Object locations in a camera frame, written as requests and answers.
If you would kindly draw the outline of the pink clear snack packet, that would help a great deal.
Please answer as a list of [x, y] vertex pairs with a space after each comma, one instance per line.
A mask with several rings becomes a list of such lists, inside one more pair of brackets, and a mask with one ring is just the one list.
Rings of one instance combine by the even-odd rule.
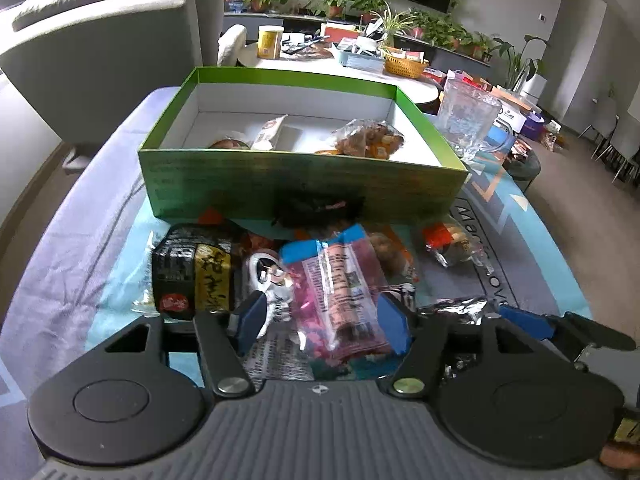
[[376, 306], [387, 282], [362, 226], [329, 240], [288, 243], [280, 259], [293, 283], [291, 315], [307, 356], [336, 365], [390, 352]]

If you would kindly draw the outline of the small red clear snack packet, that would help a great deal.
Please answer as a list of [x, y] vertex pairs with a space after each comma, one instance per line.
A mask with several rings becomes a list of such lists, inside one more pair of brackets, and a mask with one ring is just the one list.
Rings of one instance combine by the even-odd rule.
[[426, 250], [444, 268], [472, 262], [488, 274], [494, 273], [483, 244], [451, 216], [429, 224], [422, 229], [421, 235]]

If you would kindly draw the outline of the orange nut snack bag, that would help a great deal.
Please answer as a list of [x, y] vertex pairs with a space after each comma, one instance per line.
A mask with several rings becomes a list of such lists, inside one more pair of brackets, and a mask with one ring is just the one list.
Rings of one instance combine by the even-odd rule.
[[420, 281], [412, 253], [391, 226], [367, 226], [367, 234], [386, 278], [413, 284]]

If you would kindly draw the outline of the silver foil snack packet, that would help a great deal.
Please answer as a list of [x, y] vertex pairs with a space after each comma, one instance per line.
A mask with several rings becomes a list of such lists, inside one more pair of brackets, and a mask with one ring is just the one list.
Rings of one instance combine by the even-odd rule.
[[473, 296], [446, 299], [420, 307], [418, 312], [422, 315], [446, 315], [451, 316], [461, 324], [480, 325], [487, 313], [494, 310], [492, 301], [485, 296]]

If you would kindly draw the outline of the blue patterned table cloth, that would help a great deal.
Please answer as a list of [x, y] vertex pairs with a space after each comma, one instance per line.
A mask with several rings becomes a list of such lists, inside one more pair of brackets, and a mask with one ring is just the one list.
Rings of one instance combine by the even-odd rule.
[[[141, 297], [149, 276], [146, 242], [149, 236], [162, 236], [168, 229], [167, 222], [153, 216], [138, 172], [124, 199], [117, 218], [124, 236], [104, 275], [86, 349], [137, 317], [134, 300]], [[483, 244], [494, 272], [486, 275], [472, 263], [446, 270], [425, 251], [419, 229], [394, 226], [394, 235], [418, 268], [416, 298], [420, 304], [486, 295], [537, 314], [574, 312], [590, 317], [588, 302], [558, 245], [506, 170], [493, 162], [473, 164], [451, 214]]]

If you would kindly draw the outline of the white cartoon snack packet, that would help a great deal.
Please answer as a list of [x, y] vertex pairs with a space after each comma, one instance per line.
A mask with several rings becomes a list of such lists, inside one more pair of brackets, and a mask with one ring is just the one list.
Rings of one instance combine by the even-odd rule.
[[243, 283], [247, 294], [258, 290], [266, 296], [266, 319], [259, 338], [270, 325], [292, 321], [293, 279], [276, 252], [263, 249], [248, 255], [243, 263]]

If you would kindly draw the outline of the black yellow snack packet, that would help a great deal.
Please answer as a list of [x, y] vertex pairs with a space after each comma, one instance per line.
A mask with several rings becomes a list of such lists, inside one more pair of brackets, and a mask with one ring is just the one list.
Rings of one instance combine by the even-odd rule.
[[240, 237], [230, 226], [175, 224], [152, 251], [156, 310], [178, 320], [233, 311], [239, 265]]

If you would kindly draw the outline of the green cardboard box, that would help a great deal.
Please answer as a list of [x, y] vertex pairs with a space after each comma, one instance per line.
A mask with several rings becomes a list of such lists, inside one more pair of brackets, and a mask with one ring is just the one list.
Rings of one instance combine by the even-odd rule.
[[[250, 148], [286, 115], [272, 151]], [[386, 159], [337, 155], [339, 128], [384, 122], [400, 148]], [[152, 211], [163, 219], [214, 208], [235, 219], [285, 216], [304, 200], [352, 205], [359, 217], [412, 223], [444, 214], [468, 170], [398, 87], [289, 70], [198, 67], [141, 145]]]

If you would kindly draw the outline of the white snack packet in box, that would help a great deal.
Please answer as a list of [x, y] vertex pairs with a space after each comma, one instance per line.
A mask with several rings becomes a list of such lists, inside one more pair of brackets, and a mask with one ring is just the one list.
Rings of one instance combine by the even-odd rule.
[[262, 125], [250, 148], [254, 151], [272, 151], [276, 148], [280, 132], [288, 116], [283, 115], [268, 120]]

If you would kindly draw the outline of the white blue carton box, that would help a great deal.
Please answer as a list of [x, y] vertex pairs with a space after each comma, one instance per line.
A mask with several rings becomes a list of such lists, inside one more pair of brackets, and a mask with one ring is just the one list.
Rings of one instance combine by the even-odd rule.
[[527, 116], [522, 113], [518, 106], [509, 101], [499, 99], [499, 103], [501, 104], [501, 112], [498, 117], [509, 124], [514, 133], [520, 133]]

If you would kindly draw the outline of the clear glass mug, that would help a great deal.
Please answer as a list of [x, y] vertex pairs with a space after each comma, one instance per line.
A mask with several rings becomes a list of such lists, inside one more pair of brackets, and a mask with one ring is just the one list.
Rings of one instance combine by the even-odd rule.
[[502, 103], [491, 93], [462, 79], [448, 78], [435, 125], [462, 162], [478, 152], [506, 153], [516, 135], [499, 117]]

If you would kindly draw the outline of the round white coffee table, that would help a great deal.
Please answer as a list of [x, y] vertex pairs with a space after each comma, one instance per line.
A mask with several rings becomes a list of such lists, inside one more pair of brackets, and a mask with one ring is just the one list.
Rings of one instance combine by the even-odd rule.
[[342, 76], [382, 82], [382, 84], [393, 84], [401, 89], [416, 105], [427, 106], [439, 103], [440, 91], [432, 82], [387, 75], [383, 70], [360, 70], [359, 68], [345, 67], [337, 61], [333, 54], [330, 54], [328, 58], [286, 56], [276, 60], [266, 60], [265, 58], [258, 58], [257, 44], [248, 44], [240, 50], [238, 62], [249, 68], [289, 70], [290, 72]]

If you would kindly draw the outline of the woven yellow basket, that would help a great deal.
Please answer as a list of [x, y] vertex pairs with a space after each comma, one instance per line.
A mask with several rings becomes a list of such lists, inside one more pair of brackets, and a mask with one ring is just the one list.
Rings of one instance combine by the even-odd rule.
[[420, 79], [427, 67], [427, 62], [413, 60], [412, 58], [398, 58], [389, 54], [386, 55], [384, 60], [386, 73], [396, 77]]

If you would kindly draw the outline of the blue plastic tray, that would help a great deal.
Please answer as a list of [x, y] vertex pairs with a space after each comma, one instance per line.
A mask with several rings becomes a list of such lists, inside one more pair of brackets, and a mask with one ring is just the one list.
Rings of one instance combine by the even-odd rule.
[[338, 52], [337, 62], [343, 67], [370, 73], [382, 74], [384, 70], [384, 60], [366, 52], [354, 53], [341, 50]]

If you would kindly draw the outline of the yellow tin can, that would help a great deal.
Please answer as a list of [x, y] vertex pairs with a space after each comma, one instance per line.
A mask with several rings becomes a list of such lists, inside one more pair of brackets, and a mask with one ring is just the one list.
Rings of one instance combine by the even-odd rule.
[[257, 57], [264, 60], [280, 58], [284, 28], [278, 25], [260, 25], [258, 27]]

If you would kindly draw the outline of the spider plant in pot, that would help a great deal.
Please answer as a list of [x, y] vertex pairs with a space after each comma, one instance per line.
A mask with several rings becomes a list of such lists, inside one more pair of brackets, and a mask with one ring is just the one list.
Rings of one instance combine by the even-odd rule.
[[393, 47], [396, 34], [404, 34], [413, 29], [416, 21], [410, 11], [396, 12], [388, 3], [385, 9], [380, 12], [373, 11], [372, 15], [377, 21], [381, 22], [384, 29], [382, 45], [384, 47]]

